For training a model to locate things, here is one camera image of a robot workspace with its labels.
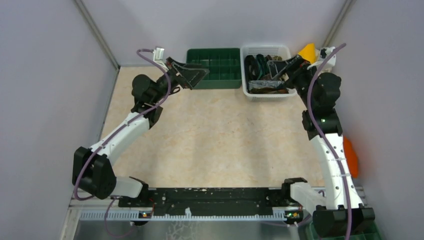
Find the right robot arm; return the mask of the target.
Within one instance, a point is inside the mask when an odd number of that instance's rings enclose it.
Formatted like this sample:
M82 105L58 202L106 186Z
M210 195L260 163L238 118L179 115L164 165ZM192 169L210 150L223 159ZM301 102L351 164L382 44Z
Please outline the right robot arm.
M300 204L312 217L317 235L323 239L352 240L375 220L365 206L349 170L340 119L335 109L341 95L341 78L332 73L334 52L314 63L300 55L278 61L268 57L269 75L280 89L296 90L306 110L302 125L318 156L324 179L324 193L314 190L302 178L285 180L281 199L287 206Z

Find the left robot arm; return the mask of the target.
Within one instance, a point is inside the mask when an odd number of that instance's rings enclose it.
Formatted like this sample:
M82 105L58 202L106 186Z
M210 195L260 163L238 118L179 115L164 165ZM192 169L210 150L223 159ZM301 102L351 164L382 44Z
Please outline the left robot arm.
M72 184L74 197L84 201L78 190L90 198L127 197L138 207L149 203L148 184L134 177L116 176L115 161L141 135L159 120L162 104L181 89L193 89L208 74L199 63L181 63L171 57L165 62L167 70L157 80L139 74L132 81L134 106L127 117L111 133L90 147L79 147L73 156Z

